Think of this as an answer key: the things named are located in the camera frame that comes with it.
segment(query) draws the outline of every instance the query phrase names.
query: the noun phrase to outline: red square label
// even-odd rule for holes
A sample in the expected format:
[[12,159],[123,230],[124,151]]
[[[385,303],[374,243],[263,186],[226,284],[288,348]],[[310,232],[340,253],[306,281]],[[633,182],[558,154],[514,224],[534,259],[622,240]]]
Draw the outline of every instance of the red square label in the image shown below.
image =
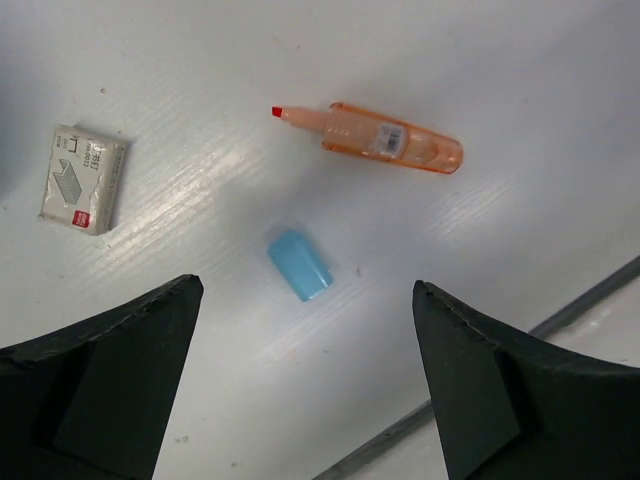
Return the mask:
[[76,213],[73,214],[73,224],[77,225],[78,227],[87,228],[90,222],[91,215],[89,215],[87,212],[76,210]]

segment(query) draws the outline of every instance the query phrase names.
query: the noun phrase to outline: white surface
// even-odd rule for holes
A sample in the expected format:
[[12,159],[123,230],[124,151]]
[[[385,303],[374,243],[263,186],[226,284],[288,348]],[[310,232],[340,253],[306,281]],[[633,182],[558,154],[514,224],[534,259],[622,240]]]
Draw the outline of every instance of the white surface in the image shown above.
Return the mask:
[[[634,0],[0,0],[0,342],[199,274],[156,478],[314,476],[428,397],[416,279],[527,329],[638,253],[639,15]],[[450,133],[466,163],[348,159],[270,118],[335,100]],[[96,239],[35,218],[53,126],[76,122],[134,142]],[[304,305],[265,254],[287,222],[336,278]]]
[[[550,342],[574,352],[640,367],[640,280],[612,295]],[[436,422],[362,468],[350,480],[447,480]]]

